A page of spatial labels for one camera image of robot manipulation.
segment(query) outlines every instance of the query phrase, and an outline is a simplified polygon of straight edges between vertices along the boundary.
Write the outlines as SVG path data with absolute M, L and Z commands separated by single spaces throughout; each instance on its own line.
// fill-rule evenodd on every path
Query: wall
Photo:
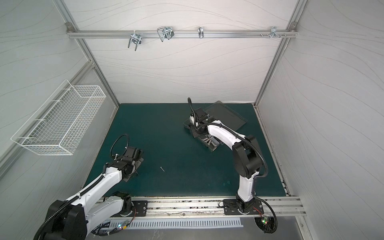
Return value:
M 65 0 L 81 30 L 285 29 L 296 0 Z M 87 40 L 121 103 L 250 103 L 280 40 Z
M 87 62 L 49 0 L 0 3 L 0 156 L 11 136 Z
M 2 1 L 0 23 L 1 156 L 30 114 L 87 59 L 50 0 Z M 93 70 L 80 84 L 101 85 Z M 81 189 L 113 111 L 107 97 L 73 156 L 21 152 L 0 180 L 1 239 L 32 239 L 49 205 Z
M 383 12 L 310 0 L 259 105 L 314 239 L 384 238 Z

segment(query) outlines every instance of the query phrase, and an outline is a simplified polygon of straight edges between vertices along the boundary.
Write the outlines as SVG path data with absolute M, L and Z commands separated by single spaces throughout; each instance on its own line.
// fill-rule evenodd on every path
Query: mounting plate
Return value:
M 252 210 L 248 214 L 243 214 L 238 210 L 236 199 L 224 199 L 223 204 L 224 206 L 230 206 L 230 207 L 224 207 L 225 215 L 255 215 L 255 214 L 259 214 L 257 210 L 259 210 L 262 214 L 264 214 L 262 202 L 260 200 L 256 200 L 253 204 L 253 207 L 255 207 L 257 210 L 252 208 Z
M 135 217 L 145 217 L 147 215 L 148 201 L 132 201 L 132 206 L 136 208 Z M 125 217 L 133 217 L 134 212 Z M 112 215 L 111 217 L 122 217 L 120 214 Z

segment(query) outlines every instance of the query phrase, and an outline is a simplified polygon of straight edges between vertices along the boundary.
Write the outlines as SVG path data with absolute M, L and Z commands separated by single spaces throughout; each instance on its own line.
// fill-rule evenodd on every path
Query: wire basket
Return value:
M 97 85 L 69 84 L 64 90 L 57 100 L 52 100 L 48 111 L 41 114 L 40 109 L 48 99 L 11 140 L 38 155 L 73 155 L 106 96 Z M 42 117 L 33 119 L 39 112 Z M 32 127 L 20 136 L 31 119 Z

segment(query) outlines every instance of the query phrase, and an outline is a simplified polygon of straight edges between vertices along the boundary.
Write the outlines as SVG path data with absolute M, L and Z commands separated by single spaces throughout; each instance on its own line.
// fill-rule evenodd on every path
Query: dark green mat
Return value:
M 209 105 L 193 104 L 195 109 L 204 109 Z M 254 135 L 267 161 L 269 174 L 258 180 L 257 195 L 285 196 L 252 105 L 227 106 L 248 119 L 237 132 Z M 239 175 L 233 166 L 232 151 L 222 145 L 210 152 L 194 139 L 183 126 L 189 114 L 188 104 L 121 104 L 86 184 L 101 173 L 104 163 L 112 161 L 109 149 L 116 138 L 128 133 L 131 138 L 129 145 L 144 150 L 144 162 L 138 169 L 137 177 L 116 184 L 106 196 L 115 191 L 128 192 L 133 196 L 236 195 Z M 124 141 L 121 139 L 116 144 L 117 152 L 121 153 Z

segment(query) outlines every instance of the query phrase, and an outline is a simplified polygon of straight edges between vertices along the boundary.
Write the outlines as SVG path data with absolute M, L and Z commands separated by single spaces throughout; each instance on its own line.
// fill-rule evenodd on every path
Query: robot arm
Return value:
M 191 132 L 194 137 L 201 134 L 211 135 L 227 145 L 233 154 L 236 171 L 240 175 L 239 189 L 237 191 L 237 205 L 240 212 L 246 214 L 254 202 L 254 178 L 259 175 L 259 169 L 264 165 L 264 174 L 268 173 L 263 156 L 260 154 L 255 137 L 239 134 L 224 125 L 220 120 L 210 116 L 201 108 L 194 110 L 190 99 L 189 106 L 192 110 L 190 116 Z
M 82 240 L 108 217 L 121 211 L 131 211 L 130 195 L 123 198 L 112 196 L 94 205 L 111 187 L 131 177 L 143 161 L 142 153 L 141 149 L 127 147 L 123 156 L 106 164 L 102 174 L 85 188 L 66 201 L 57 200 L 51 204 L 46 221 L 37 231 L 34 240 Z

